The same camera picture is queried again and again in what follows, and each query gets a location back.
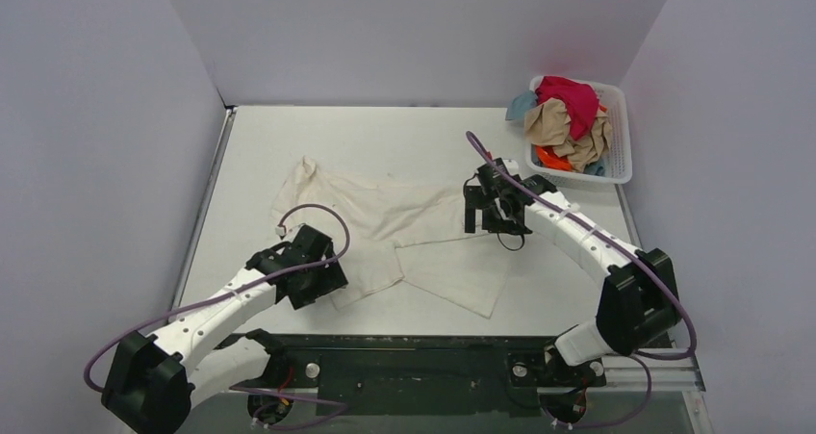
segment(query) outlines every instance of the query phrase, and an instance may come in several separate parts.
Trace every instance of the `pile of clothes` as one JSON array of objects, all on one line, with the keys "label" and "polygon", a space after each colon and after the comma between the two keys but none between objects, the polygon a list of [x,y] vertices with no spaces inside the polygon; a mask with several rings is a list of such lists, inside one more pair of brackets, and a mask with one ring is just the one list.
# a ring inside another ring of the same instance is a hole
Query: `pile of clothes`
[{"label": "pile of clothes", "polygon": [[534,163],[537,158],[551,169],[605,175],[612,124],[591,86],[545,76],[535,91],[513,99],[505,118],[522,117],[524,136],[535,145]]}]

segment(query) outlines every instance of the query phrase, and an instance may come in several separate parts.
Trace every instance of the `clothes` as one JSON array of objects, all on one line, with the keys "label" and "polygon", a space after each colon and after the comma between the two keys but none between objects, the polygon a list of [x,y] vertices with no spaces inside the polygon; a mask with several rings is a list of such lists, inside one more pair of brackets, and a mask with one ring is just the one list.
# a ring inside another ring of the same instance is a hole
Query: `clothes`
[{"label": "clothes", "polygon": [[560,145],[569,135],[570,116],[561,100],[550,99],[524,116],[524,137],[532,144]]},{"label": "clothes", "polygon": [[600,158],[596,162],[590,163],[584,168],[584,174],[589,174],[591,176],[605,176],[606,162],[603,160],[603,158]]},{"label": "clothes", "polygon": [[555,155],[555,152],[552,151],[552,147],[542,147],[540,145],[534,146],[536,157],[538,157],[541,166],[548,167],[550,169],[557,169],[559,171],[573,170],[573,166],[570,165],[570,161],[566,158],[561,158],[558,155]]},{"label": "clothes", "polygon": [[609,122],[609,116],[598,109],[590,134],[579,140],[567,138],[564,143],[553,146],[552,151],[559,157],[566,157],[575,171],[583,172],[584,167],[596,162],[609,148],[611,140],[612,124]]},{"label": "clothes", "polygon": [[[491,237],[465,234],[461,184],[372,180],[326,171],[303,158],[272,204],[270,231],[292,206],[306,202],[337,211],[351,234],[340,261],[348,286],[330,294],[338,309],[405,280],[483,317],[493,313],[512,259],[495,246],[492,255],[479,254],[484,249],[480,240]],[[299,211],[287,220],[287,228],[304,222],[331,237],[337,249],[343,243],[343,231],[331,215]]]},{"label": "clothes", "polygon": [[529,90],[513,99],[510,107],[507,107],[504,119],[507,121],[522,119],[528,110],[535,108],[536,104],[538,104],[538,96],[535,92]]},{"label": "clothes", "polygon": [[551,98],[564,102],[572,120],[570,137],[573,140],[580,140],[592,129],[599,101],[591,86],[560,76],[545,76],[536,89],[536,94],[540,104]]}]

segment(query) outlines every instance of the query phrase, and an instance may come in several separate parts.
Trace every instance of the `beige cloth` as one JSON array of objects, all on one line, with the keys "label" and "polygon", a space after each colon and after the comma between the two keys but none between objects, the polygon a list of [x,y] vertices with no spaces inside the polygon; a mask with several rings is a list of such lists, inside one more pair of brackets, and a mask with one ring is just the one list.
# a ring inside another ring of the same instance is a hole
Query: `beige cloth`
[{"label": "beige cloth", "polygon": [[600,159],[611,141],[612,124],[609,122],[609,115],[598,109],[589,134],[579,140],[567,136],[565,141],[553,146],[552,151],[559,157],[566,157],[575,171],[584,172],[587,165]]},{"label": "beige cloth", "polygon": [[524,137],[535,145],[560,145],[570,136],[564,101],[552,97],[524,114]]}]

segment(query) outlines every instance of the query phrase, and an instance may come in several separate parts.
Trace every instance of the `white cloth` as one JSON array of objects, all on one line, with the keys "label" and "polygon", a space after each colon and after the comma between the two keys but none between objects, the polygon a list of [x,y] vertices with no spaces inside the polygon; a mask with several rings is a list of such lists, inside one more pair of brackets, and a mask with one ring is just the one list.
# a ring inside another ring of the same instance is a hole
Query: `white cloth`
[{"label": "white cloth", "polygon": [[[335,307],[404,279],[483,317],[493,313],[510,258],[501,256],[497,262],[497,256],[487,255],[503,251],[495,238],[465,234],[461,186],[372,180],[329,172],[303,158],[272,203],[270,230],[302,203],[331,207],[351,233],[351,246],[341,259],[348,286],[330,294]],[[343,245],[343,230],[331,215],[302,210],[286,225],[293,230],[304,222],[330,236],[337,250]]]}]

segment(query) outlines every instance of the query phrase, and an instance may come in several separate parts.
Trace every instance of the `table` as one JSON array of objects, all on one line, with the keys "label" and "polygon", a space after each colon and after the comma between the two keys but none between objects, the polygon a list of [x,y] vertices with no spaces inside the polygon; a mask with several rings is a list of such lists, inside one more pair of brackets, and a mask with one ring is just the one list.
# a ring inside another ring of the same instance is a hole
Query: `table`
[{"label": "table", "polygon": [[[328,169],[419,184],[461,185],[482,164],[465,140],[474,131],[495,156],[519,161],[523,128],[494,108],[241,106],[217,160],[200,237],[177,303],[222,287],[256,251],[276,242],[269,206],[295,163],[310,156]],[[630,242],[619,191],[563,189],[598,224]],[[497,244],[497,253],[501,247]],[[592,317],[599,288],[551,243],[531,237],[490,319],[407,283],[341,310],[328,298],[294,311],[288,301],[239,331],[367,335],[557,335]]]}]

